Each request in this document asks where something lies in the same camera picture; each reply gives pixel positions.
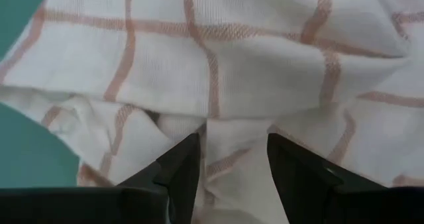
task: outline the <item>crumpled cloth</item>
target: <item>crumpled cloth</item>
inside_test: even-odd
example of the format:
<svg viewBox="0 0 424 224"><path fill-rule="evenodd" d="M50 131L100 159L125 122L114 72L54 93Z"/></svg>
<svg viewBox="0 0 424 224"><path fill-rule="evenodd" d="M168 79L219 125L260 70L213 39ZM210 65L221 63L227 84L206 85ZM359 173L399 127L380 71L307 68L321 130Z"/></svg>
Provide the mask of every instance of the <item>crumpled cloth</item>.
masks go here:
<svg viewBox="0 0 424 224"><path fill-rule="evenodd" d="M424 0L44 0L0 101L111 185L202 134L193 222L287 223L268 131L385 186L424 185Z"/></svg>

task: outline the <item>teal surface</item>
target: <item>teal surface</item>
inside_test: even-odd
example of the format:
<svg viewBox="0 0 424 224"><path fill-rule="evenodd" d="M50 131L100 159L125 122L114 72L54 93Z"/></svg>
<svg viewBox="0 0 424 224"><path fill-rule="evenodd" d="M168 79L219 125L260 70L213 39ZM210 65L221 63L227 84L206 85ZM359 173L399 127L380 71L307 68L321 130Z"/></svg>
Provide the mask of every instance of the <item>teal surface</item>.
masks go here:
<svg viewBox="0 0 424 224"><path fill-rule="evenodd" d="M0 59L42 0L0 0ZM0 188L74 186L78 158L44 127L0 104Z"/></svg>

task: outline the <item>woven fabric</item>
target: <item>woven fabric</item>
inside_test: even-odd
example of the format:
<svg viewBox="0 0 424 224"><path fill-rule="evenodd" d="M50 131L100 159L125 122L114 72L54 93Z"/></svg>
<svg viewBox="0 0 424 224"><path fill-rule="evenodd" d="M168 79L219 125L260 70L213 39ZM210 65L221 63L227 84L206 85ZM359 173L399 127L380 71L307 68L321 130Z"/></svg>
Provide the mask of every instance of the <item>woven fabric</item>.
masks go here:
<svg viewBox="0 0 424 224"><path fill-rule="evenodd" d="M193 221L287 221L270 129L385 186L424 185L423 0L44 0L0 101L123 181L202 134Z"/></svg>

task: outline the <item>dark object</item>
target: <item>dark object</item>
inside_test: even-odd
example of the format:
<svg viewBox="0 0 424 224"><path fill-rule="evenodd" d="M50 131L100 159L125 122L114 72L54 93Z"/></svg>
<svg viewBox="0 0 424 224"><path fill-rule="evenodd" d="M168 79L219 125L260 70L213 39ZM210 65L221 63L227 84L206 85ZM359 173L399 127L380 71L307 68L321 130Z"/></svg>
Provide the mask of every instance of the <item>dark object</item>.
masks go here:
<svg viewBox="0 0 424 224"><path fill-rule="evenodd" d="M115 188L3 189L0 222L190 223L199 162L196 134Z"/></svg>
<svg viewBox="0 0 424 224"><path fill-rule="evenodd" d="M424 220L422 188L385 188L277 134L268 136L268 159L291 224Z"/></svg>

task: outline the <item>teal background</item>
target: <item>teal background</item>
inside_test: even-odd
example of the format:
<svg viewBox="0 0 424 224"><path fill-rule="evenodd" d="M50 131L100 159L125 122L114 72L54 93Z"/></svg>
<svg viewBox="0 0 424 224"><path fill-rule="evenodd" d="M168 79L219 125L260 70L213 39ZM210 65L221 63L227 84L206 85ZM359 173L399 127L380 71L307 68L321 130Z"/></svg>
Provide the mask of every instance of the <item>teal background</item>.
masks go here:
<svg viewBox="0 0 424 224"><path fill-rule="evenodd" d="M0 58L42 0L0 0ZM0 188L74 186L78 158L20 113L0 104Z"/></svg>

